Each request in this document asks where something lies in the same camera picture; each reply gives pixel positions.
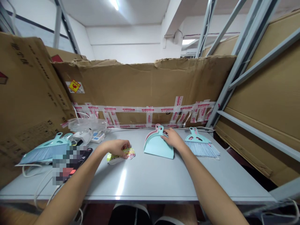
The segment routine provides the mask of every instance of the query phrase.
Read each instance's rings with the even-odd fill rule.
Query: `yellow label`
[[[70,83],[69,88],[76,93],[78,91],[78,89],[80,88],[80,86],[81,85],[77,81],[72,80],[72,82]]]

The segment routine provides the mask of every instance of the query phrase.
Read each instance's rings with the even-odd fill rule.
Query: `hand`
[[[111,141],[106,141],[99,145],[97,149],[100,149],[100,151],[103,151],[105,154],[106,153],[111,153],[113,155],[119,155],[123,157],[124,159],[127,159],[128,156],[122,151],[123,149],[130,148],[130,142],[129,140],[111,140]]]
[[[178,151],[187,146],[182,140],[182,138],[179,136],[179,134],[172,128],[164,129],[163,131],[166,132],[169,137],[161,136],[161,138],[164,139],[168,143],[168,145],[173,146]]]

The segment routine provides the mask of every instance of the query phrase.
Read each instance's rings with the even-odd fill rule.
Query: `mini broom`
[[[219,159],[219,151],[206,137],[198,134],[195,127],[190,127],[191,134],[185,139],[185,143],[191,149],[194,155]]]
[[[61,135],[62,133],[60,132],[54,139],[47,141],[26,153],[19,165],[49,160],[52,161],[53,155],[65,154],[67,147],[71,145],[71,141],[69,141],[68,138],[72,133],[66,134],[63,138],[60,138]]]

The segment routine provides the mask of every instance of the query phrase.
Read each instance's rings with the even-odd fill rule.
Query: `person's left hand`
[[[96,150],[104,151],[105,153],[111,153],[113,155],[119,155],[124,159],[127,159],[128,156],[122,151],[123,149],[130,148],[129,140],[111,140],[106,141],[99,145]]]

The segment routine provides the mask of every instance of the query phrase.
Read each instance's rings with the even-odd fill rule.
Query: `blue dustpan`
[[[148,153],[151,155],[157,155],[169,159],[174,158],[174,149],[172,146],[168,145],[161,136],[167,137],[163,133],[163,126],[158,127],[158,132],[151,134],[145,145],[144,145],[144,153]]]

